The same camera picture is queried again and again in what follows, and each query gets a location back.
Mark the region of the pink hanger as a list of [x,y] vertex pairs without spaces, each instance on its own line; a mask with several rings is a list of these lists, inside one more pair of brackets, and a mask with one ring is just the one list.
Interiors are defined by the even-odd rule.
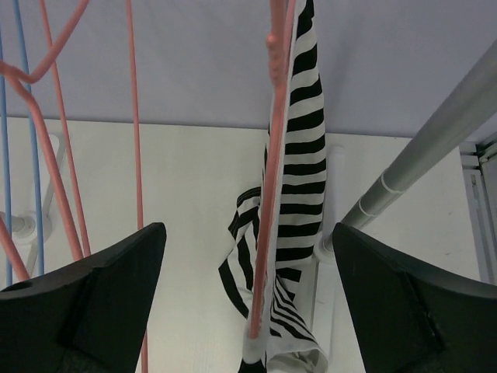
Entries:
[[140,120],[139,120],[139,102],[137,90],[137,67],[134,46],[134,24],[131,0],[126,0],[127,10],[127,29],[130,61],[130,83],[131,99],[133,109],[134,124],[134,158],[135,158],[135,180],[136,180],[136,206],[137,206],[137,229],[144,227],[143,211],[143,190],[142,190],[142,172],[141,172],[141,139],[140,139]]
[[74,31],[78,24],[78,21],[82,17],[88,6],[87,1],[79,2],[74,13],[71,15],[67,21],[64,29],[59,34],[59,37],[52,44],[49,51],[47,52],[44,59],[39,63],[32,74],[28,75],[23,71],[19,70],[17,67],[7,64],[4,61],[1,62],[1,75],[5,77],[10,86],[16,91],[16,93],[22,97],[32,114],[32,118],[35,125],[35,134],[40,139],[40,144],[42,145],[43,155],[47,164],[48,172],[50,175],[50,180],[54,185],[55,197],[57,200],[57,205],[61,212],[62,221],[64,223],[66,235],[68,237],[68,242],[71,248],[72,256],[75,260],[80,260],[83,257],[83,252],[81,244],[79,242],[78,233],[75,227],[75,222],[72,217],[71,209],[68,203],[67,194],[64,189],[64,184],[61,179],[61,174],[57,167],[57,161],[55,158],[54,151],[52,149],[49,134],[43,119],[43,115],[40,111],[37,101],[34,99],[33,95],[28,92],[23,84],[29,83],[34,84],[40,81],[48,70],[55,64],[58,55],[61,53],[65,44],[67,43],[69,37]]
[[267,296],[267,270],[271,229],[276,217],[276,198],[279,193],[280,160],[283,147],[287,101],[287,81],[290,48],[295,14],[295,1],[271,1],[271,30],[266,38],[269,56],[269,76],[273,84],[273,109],[269,130],[269,145],[263,180],[261,217],[257,239],[257,257],[253,282],[252,315],[248,338],[261,334],[262,315]]

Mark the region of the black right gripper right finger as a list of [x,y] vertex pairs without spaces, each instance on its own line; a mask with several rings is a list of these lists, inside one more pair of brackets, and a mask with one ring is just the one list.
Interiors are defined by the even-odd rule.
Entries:
[[494,372],[496,287],[338,223],[332,245],[368,372]]

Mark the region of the black and white striped top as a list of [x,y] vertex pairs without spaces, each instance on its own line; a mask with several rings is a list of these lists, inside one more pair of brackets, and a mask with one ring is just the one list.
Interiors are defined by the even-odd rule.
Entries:
[[289,108],[270,308],[257,340],[245,339],[240,372],[325,372],[328,360],[294,299],[323,219],[327,179],[324,97],[312,1],[294,11]]

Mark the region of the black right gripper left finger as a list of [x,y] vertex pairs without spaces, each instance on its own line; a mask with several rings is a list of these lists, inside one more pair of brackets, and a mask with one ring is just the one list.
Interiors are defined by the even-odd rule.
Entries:
[[1,291],[3,372],[133,372],[166,243],[151,223],[122,241]]

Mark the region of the light blue hanger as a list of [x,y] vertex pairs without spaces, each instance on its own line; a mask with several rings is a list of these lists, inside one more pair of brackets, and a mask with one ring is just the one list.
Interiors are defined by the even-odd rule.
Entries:
[[2,161],[5,193],[5,217],[4,223],[9,236],[12,236],[12,212],[11,212],[11,178],[9,162],[9,137],[7,127],[7,105],[5,97],[5,77],[1,75],[1,140],[2,140]]
[[[18,0],[12,0],[12,8],[16,21],[21,69],[26,74],[29,74],[30,71],[29,71],[29,63],[26,53],[26,41],[24,37],[23,23],[22,23],[22,17],[21,17]],[[40,162],[38,154],[36,128],[31,114],[29,114],[29,126],[30,126],[30,143],[32,150],[32,163],[33,163],[33,187],[34,187],[33,197],[34,197],[35,214],[36,214],[35,222],[36,222],[37,265],[38,265],[38,274],[42,276],[44,275],[45,272],[45,266],[44,266],[43,215],[42,215],[43,209],[42,209],[42,198],[41,198],[41,188],[40,188]]]

